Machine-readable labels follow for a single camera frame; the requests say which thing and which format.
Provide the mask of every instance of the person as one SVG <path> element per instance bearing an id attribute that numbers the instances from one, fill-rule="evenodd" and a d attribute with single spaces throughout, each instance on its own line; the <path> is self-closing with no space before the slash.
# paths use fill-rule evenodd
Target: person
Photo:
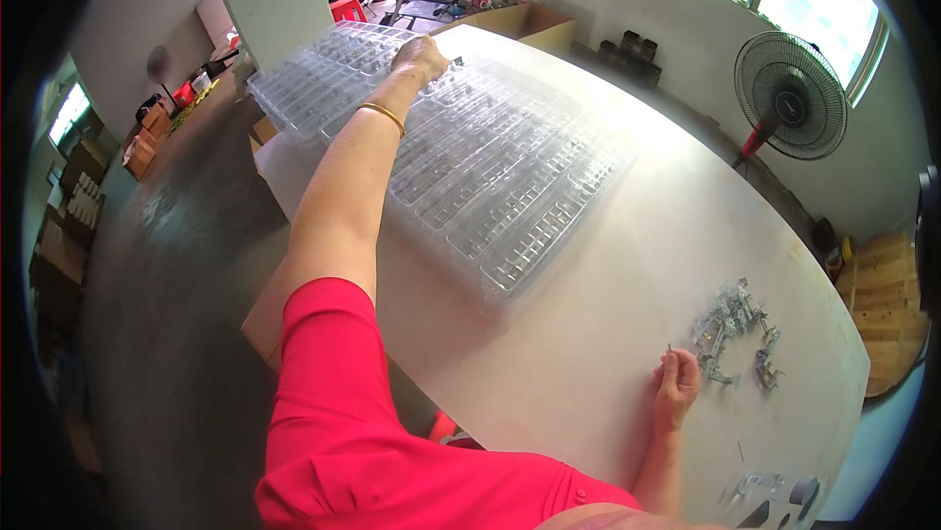
<path id="1" fill-rule="evenodd" d="M 686 527 L 680 427 L 698 391 L 686 350 L 654 371 L 653 439 L 632 494 L 541 454 L 455 448 L 399 424 L 375 322 L 375 244 L 402 123 L 448 68 L 421 36 L 334 139 L 285 260 L 282 367 L 255 491 L 270 528 Z"/>

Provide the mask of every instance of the red sleeve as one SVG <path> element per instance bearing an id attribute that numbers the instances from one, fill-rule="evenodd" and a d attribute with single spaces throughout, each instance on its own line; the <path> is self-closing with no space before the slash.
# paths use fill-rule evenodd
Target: red sleeve
<path id="1" fill-rule="evenodd" d="M 399 424 L 369 297 L 342 278 L 284 307 L 282 367 L 255 501 L 268 528 L 521 528 L 627 492 L 540 454 L 442 446 Z"/>
<path id="2" fill-rule="evenodd" d="M 386 353 L 366 292 L 343 278 L 300 286 L 284 305 L 281 375 L 268 428 L 267 469 L 325 452 L 338 426 L 370 423 L 406 434 L 395 414 Z"/>

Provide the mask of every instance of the left hand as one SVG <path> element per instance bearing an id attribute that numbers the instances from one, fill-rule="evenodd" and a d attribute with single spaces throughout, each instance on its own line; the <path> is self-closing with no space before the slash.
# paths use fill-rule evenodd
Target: left hand
<path id="1" fill-rule="evenodd" d="M 660 384 L 653 401 L 654 432 L 678 432 L 699 393 L 699 364 L 695 355 L 683 348 L 666 352 L 660 361 L 653 371 L 654 381 Z"/>

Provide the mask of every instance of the right hand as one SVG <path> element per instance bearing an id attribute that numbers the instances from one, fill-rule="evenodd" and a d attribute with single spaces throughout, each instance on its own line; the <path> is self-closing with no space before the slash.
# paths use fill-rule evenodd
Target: right hand
<path id="1" fill-rule="evenodd" d="M 402 44 L 393 58 L 392 69 L 414 71 L 424 87 L 444 75 L 450 64 L 451 61 L 438 51 L 431 36 L 418 36 Z"/>
<path id="2" fill-rule="evenodd" d="M 699 363 L 689 350 L 677 348 L 660 358 L 654 380 L 660 391 L 653 401 L 654 432 L 678 432 L 699 393 Z"/>

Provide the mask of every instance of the plastic blister tray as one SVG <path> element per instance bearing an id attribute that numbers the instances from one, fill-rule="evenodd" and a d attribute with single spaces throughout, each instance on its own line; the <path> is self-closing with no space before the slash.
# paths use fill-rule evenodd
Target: plastic blister tray
<path id="1" fill-rule="evenodd" d="M 302 143 L 329 143 L 417 34 L 340 22 L 248 86 Z M 633 157 L 572 98 L 477 56 L 422 89 L 405 120 L 389 213 L 486 297 L 516 299 Z"/>

